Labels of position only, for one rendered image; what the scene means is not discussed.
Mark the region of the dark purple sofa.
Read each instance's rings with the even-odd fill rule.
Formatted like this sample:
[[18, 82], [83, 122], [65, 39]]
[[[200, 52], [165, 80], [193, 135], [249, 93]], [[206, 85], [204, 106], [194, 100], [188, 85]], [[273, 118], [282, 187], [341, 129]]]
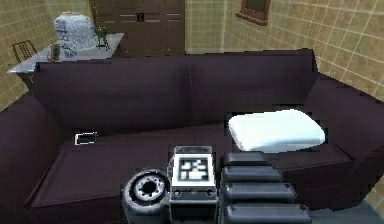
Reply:
[[[358, 205], [384, 176], [384, 102], [321, 74], [309, 49], [37, 65], [0, 112], [0, 224], [118, 224], [122, 185], [178, 145], [234, 148], [235, 115], [297, 109], [322, 145], [271, 160], [300, 203]], [[97, 132], [75, 145], [77, 133]]]

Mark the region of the brown framed picture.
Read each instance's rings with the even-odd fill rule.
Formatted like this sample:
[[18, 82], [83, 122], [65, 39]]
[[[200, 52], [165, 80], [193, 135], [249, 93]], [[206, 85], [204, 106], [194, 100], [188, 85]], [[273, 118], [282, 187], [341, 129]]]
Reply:
[[267, 26], [270, 5], [271, 0], [241, 0], [236, 16], [259, 26]]

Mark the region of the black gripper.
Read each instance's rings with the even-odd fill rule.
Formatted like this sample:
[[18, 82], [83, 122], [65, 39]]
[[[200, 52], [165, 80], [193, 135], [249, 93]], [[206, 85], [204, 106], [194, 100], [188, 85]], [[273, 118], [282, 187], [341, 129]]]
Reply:
[[170, 181], [164, 169], [143, 169], [122, 187], [121, 205], [128, 224], [169, 223]]

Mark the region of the black phone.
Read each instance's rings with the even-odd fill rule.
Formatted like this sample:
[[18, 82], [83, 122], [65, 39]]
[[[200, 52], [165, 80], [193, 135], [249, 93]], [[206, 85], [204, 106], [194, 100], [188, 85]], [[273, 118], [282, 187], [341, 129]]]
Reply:
[[74, 144], [75, 145], [94, 144], [96, 142], [97, 136], [98, 136], [97, 132], [77, 133], [74, 136]]

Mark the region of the small dark green object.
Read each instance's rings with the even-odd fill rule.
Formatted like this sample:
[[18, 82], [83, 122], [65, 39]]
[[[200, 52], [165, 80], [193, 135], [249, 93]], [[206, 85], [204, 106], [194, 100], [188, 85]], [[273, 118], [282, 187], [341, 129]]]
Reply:
[[52, 44], [50, 46], [50, 54], [49, 54], [49, 60], [51, 62], [56, 62], [59, 60], [60, 57], [60, 45], [59, 44]]

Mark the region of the white pillow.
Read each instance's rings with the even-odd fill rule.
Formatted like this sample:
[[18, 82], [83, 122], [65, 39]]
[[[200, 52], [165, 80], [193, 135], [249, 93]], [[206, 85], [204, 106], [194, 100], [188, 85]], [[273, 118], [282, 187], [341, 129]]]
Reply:
[[310, 116], [296, 109], [236, 115], [228, 128], [244, 152], [292, 152], [321, 145], [326, 135]]

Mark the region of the dark brown cupboard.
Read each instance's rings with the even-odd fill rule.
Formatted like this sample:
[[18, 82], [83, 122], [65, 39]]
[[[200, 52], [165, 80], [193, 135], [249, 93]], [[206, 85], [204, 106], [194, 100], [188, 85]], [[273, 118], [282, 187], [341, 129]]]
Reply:
[[88, 0], [93, 20], [109, 33], [123, 33], [125, 57], [185, 54], [186, 0]]

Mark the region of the green candleholder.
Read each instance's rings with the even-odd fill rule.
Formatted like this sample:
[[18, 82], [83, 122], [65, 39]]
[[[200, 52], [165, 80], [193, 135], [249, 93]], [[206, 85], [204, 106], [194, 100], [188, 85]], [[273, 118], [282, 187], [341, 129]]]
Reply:
[[109, 50], [109, 43], [107, 41], [107, 29], [105, 27], [97, 27], [95, 29], [96, 36], [98, 38], [97, 48], [101, 49], [104, 47], [106, 50]]

